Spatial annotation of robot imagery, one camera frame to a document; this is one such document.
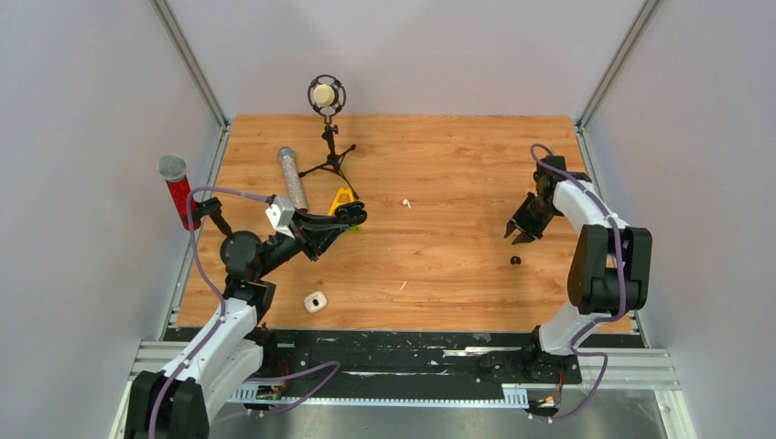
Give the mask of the white earbud case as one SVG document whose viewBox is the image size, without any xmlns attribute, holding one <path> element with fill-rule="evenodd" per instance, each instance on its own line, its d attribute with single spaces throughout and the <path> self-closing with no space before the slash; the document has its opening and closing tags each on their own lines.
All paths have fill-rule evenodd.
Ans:
<svg viewBox="0 0 776 439">
<path fill-rule="evenodd" d="M 303 306 L 310 314 L 315 314 L 325 309 L 329 304 L 327 296 L 321 292 L 316 291 L 307 295 L 303 300 Z"/>
</svg>

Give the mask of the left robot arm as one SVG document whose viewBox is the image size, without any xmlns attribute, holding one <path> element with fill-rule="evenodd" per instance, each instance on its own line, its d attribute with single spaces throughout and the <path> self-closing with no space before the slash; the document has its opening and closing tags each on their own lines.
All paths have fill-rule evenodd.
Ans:
<svg viewBox="0 0 776 439">
<path fill-rule="evenodd" d="M 279 369 L 278 350 L 249 337 L 275 294 L 264 276 L 299 253 L 317 260 L 341 234 L 367 219 L 360 201 L 337 207 L 331 216 L 277 203 L 266 215 L 275 229 L 266 240 L 248 230 L 224 239 L 225 288 L 206 326 L 160 370 L 135 377 L 124 437 L 208 437 L 216 415 L 244 381 L 253 374 L 271 377 Z"/>
</svg>

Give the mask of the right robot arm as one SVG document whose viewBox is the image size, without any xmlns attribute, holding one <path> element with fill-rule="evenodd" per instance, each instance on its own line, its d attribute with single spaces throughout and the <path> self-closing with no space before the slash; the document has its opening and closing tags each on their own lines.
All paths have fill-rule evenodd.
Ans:
<svg viewBox="0 0 776 439">
<path fill-rule="evenodd" d="M 575 354 L 600 324 L 646 305 L 652 234 L 621 219 L 586 174 L 567 170 L 561 155 L 537 159 L 533 180 L 535 190 L 507 221 L 505 235 L 513 244 L 538 241 L 556 217 L 566 218 L 577 233 L 566 302 L 535 329 L 532 349 L 522 358 L 526 376 L 542 382 L 557 373 L 558 357 Z"/>
</svg>

